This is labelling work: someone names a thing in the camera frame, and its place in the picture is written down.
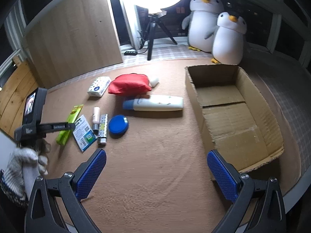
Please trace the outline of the left gloved hand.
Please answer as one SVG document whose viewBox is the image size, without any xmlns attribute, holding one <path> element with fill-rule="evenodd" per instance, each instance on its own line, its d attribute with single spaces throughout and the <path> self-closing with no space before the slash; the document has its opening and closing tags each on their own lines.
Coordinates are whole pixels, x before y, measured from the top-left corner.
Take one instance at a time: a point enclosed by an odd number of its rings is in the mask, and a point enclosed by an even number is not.
<svg viewBox="0 0 311 233">
<path fill-rule="evenodd" d="M 38 167 L 38 172 L 46 176 L 48 175 L 48 153 L 50 152 L 51 145 L 44 139 L 39 141 L 36 149 L 29 147 L 17 147 L 10 155 L 8 169 L 14 173 L 20 174 L 22 172 L 23 164 L 30 164 Z"/>
</svg>

